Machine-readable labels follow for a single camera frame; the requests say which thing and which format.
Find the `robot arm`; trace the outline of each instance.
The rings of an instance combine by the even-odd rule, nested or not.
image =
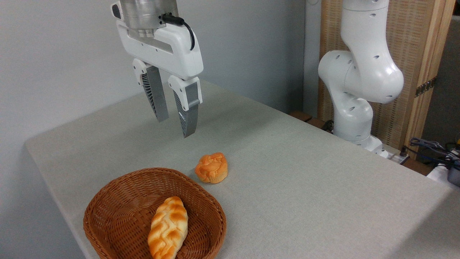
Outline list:
[[[393,101],[404,81],[386,44],[388,2],[345,0],[342,9],[340,34],[353,61],[345,76],[345,90],[378,103]]]
[[[120,0],[111,7],[123,47],[135,58],[134,73],[158,121],[169,118],[161,69],[171,74],[168,84],[174,91],[184,137],[193,134],[198,105],[203,102],[197,77],[203,61],[195,34],[176,17],[176,1]]]
[[[318,67],[334,105],[334,135],[377,154],[382,142],[370,135],[373,111],[367,101],[391,102],[403,88],[385,38],[388,3],[344,0],[341,36],[350,52],[330,51]]]

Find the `woven panel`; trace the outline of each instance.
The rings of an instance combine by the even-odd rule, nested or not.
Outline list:
[[[227,231],[224,211],[205,189],[167,168],[147,168],[103,187],[85,211],[86,237],[104,259],[151,259],[147,236],[156,209],[178,196],[189,216],[188,234],[177,259],[212,259]]]
[[[404,74],[404,87],[393,102],[371,106],[372,134],[394,148],[400,148],[407,131],[433,5],[434,0],[390,1],[386,38],[391,56]],[[340,38],[341,13],[341,0],[322,2],[321,57],[331,50],[348,50]],[[334,107],[322,81],[318,92],[318,117],[333,119]]]

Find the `bread roll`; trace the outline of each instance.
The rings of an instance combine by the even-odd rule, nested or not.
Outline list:
[[[195,167],[195,174],[203,182],[221,182],[228,175],[227,159],[222,153],[204,155]]]
[[[177,196],[167,198],[156,210],[147,239],[154,259],[174,259],[188,231],[187,211]]]

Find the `cable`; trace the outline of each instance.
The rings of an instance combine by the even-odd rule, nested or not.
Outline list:
[[[427,141],[424,139],[413,137],[410,139],[410,146],[412,147],[424,147],[425,149],[430,149],[433,152],[441,154],[443,156],[454,156],[460,158],[457,154],[450,152],[447,148],[444,148],[436,141]]]
[[[183,22],[182,24],[185,25],[190,32],[190,38],[192,39],[192,48],[190,50],[193,50],[195,48],[195,36],[193,35],[192,28],[190,28],[186,22]]]
[[[422,154],[420,152],[417,152],[417,151],[415,151],[415,150],[413,150],[413,149],[411,149],[411,148],[409,148],[407,146],[403,146],[403,148],[405,148],[405,149],[411,151],[412,153],[415,153],[415,154],[417,154],[417,155],[419,155],[419,156],[421,156],[421,157],[423,157],[425,159],[428,159],[428,160],[431,160],[431,161],[434,161],[434,162],[437,162],[437,163],[440,163],[440,164],[452,166],[455,169],[460,170],[460,166],[458,164],[456,164],[455,162],[451,163],[452,159],[444,159],[444,160],[436,159],[436,158],[428,157],[428,156],[426,156],[426,155],[424,155],[424,154]]]
[[[195,48],[195,35],[193,34],[192,28],[190,28],[190,26],[184,21],[184,19],[182,19],[181,17],[174,16],[172,13],[163,14],[161,18],[163,19],[163,21],[165,21],[165,23],[174,24],[178,26],[183,25],[187,27],[190,33],[191,41],[192,41],[192,46],[190,50],[192,51]]]

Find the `brown wicker basket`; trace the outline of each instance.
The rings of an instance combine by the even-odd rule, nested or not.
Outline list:
[[[192,179],[167,168],[138,170],[104,186],[86,208],[86,237],[101,258],[151,259],[150,221],[171,196],[182,199],[189,216],[189,231],[176,258],[215,258],[227,232],[222,207]]]

